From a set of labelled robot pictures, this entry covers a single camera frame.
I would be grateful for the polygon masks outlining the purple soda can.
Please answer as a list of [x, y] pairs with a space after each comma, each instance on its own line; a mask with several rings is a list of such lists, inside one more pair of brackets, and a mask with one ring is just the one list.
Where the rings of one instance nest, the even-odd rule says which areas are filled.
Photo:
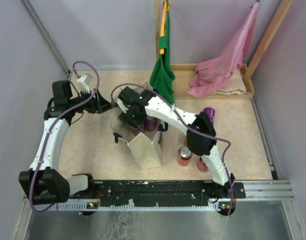
[[144, 123], [144, 128], [147, 132], [152, 132], [157, 126], [157, 119], [152, 116], [148, 116]]
[[144, 124], [141, 124], [140, 126], [134, 128], [132, 130], [132, 133], [137, 136], [139, 133], [143, 133], [145, 131], [145, 125]]
[[206, 107], [203, 109], [203, 112], [205, 112], [208, 115], [212, 125], [214, 125], [216, 111], [212, 107]]

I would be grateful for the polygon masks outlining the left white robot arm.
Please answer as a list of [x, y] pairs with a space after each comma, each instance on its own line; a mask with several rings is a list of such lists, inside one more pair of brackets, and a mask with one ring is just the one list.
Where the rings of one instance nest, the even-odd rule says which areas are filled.
[[22, 171], [18, 180], [32, 205], [66, 202], [72, 195], [91, 198], [97, 186], [89, 173], [64, 178], [59, 172], [59, 158], [65, 136], [76, 113], [101, 114], [112, 109], [112, 104], [95, 89], [80, 92], [73, 97], [71, 82], [56, 81], [52, 84], [53, 98], [44, 112], [42, 139], [29, 170]]

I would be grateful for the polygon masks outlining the cream canvas tote bag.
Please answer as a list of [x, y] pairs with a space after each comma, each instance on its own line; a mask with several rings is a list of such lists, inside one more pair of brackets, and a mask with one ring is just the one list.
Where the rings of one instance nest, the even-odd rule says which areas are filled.
[[116, 103], [116, 99], [121, 91], [130, 87], [138, 93], [142, 93], [144, 90], [152, 92], [153, 88], [149, 83], [145, 82], [139, 86], [124, 86], [113, 92], [113, 103], [115, 108], [110, 113], [109, 126], [114, 135], [116, 143], [123, 141], [129, 148], [136, 165], [139, 169], [151, 169], [162, 167], [166, 164], [163, 156], [163, 132], [168, 130], [168, 124], [164, 121], [157, 119], [157, 126], [152, 132], [144, 131], [135, 136], [132, 133], [132, 128], [124, 124], [118, 117], [122, 113], [122, 110]]

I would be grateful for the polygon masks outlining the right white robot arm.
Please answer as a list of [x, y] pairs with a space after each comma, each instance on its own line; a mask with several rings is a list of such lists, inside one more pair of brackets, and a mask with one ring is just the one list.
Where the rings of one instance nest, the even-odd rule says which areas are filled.
[[157, 118], [177, 128], [187, 137], [187, 147], [200, 156], [211, 172], [212, 181], [216, 183], [216, 192], [227, 198], [234, 191], [233, 175], [227, 168], [224, 154], [219, 153], [217, 142], [224, 140], [216, 136], [216, 131], [209, 116], [201, 111], [199, 114], [181, 110], [168, 103], [157, 92], [144, 87], [138, 93], [131, 89], [131, 84], [122, 84], [123, 90], [112, 96], [111, 100], [122, 110], [120, 120], [135, 129], [144, 124], [147, 117]]

